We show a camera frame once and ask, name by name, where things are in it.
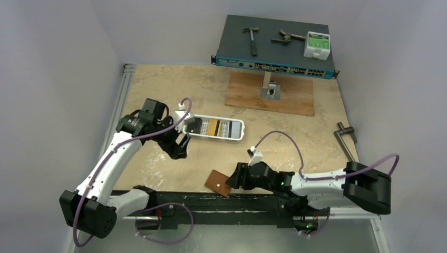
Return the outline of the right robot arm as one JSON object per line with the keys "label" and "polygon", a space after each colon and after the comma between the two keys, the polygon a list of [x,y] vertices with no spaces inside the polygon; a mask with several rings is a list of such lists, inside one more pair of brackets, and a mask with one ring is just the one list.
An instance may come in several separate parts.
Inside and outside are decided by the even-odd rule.
{"label": "right robot arm", "polygon": [[265,162],[252,166],[238,163],[226,180],[233,189],[261,188],[284,198],[297,198],[297,210],[307,215],[328,207],[357,206],[377,215],[391,213],[392,179],[375,169],[367,170],[358,162],[324,173],[300,176],[297,172],[275,171]]}

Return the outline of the brown leather card holder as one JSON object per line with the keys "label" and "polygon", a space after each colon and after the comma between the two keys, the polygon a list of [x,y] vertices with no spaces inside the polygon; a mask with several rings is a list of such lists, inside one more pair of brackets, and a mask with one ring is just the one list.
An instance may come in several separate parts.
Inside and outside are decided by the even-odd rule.
{"label": "brown leather card holder", "polygon": [[226,184],[229,177],[219,171],[212,170],[205,181],[205,187],[224,197],[228,197],[231,186]]}

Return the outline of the white plastic basket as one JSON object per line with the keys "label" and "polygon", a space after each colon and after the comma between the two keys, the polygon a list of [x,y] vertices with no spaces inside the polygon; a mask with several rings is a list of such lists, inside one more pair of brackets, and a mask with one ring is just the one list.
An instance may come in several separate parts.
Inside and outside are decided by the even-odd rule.
{"label": "white plastic basket", "polygon": [[244,137],[245,123],[243,120],[223,118],[218,116],[195,115],[194,122],[183,127],[183,133],[194,137],[225,141],[240,141]]}

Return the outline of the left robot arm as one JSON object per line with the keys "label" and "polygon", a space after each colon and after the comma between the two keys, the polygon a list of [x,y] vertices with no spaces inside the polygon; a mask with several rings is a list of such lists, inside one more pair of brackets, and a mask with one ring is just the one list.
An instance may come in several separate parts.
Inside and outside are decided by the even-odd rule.
{"label": "left robot arm", "polygon": [[77,247],[85,246],[78,239],[80,231],[93,237],[105,238],[116,222],[140,211],[149,216],[157,210],[154,190],[135,186],[116,198],[111,194],[122,172],[133,156],[147,141],[154,141],[172,160],[187,157],[191,136],[185,134],[177,142],[185,125],[194,121],[192,100],[184,98],[178,110],[169,114],[166,104],[146,99],[143,107],[122,117],[116,126],[112,141],[93,170],[75,190],[65,190],[59,203],[68,226],[72,227],[73,241]]}

